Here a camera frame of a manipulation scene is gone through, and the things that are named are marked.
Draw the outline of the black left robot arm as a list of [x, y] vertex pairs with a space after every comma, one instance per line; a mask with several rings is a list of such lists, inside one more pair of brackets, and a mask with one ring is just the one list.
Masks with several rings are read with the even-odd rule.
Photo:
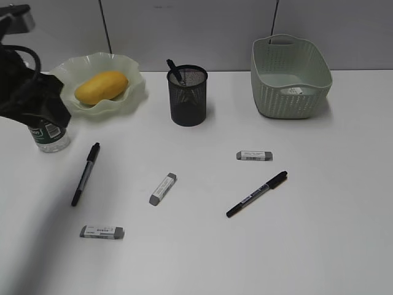
[[71, 114], [60, 98], [64, 87], [56, 76], [41, 73], [32, 49], [1, 44], [1, 116], [29, 127], [46, 120], [66, 128]]

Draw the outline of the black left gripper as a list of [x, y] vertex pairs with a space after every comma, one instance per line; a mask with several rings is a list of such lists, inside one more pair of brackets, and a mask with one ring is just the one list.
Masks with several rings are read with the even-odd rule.
[[60, 98], [64, 83], [54, 75], [40, 74], [33, 86], [22, 90], [32, 76], [32, 70], [20, 77], [1, 70], [1, 116], [29, 127], [37, 127], [41, 120], [67, 127], [71, 114]]

